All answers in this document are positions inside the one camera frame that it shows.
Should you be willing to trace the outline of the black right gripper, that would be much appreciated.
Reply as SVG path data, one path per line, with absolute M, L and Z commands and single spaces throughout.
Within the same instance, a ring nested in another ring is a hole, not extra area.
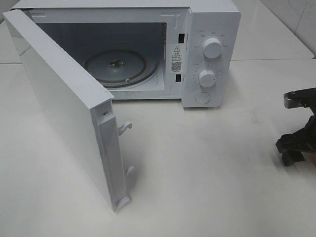
M 296 145 L 292 141 L 291 134 L 282 135 L 276 142 L 278 152 L 281 154 L 281 159 L 284 166 L 292 166 L 294 163 L 303 162 L 305 158 L 302 152 L 316 152 L 316 114 L 314 113 L 308 120 L 304 128 L 300 129 L 297 134 L 298 149 L 293 148 Z

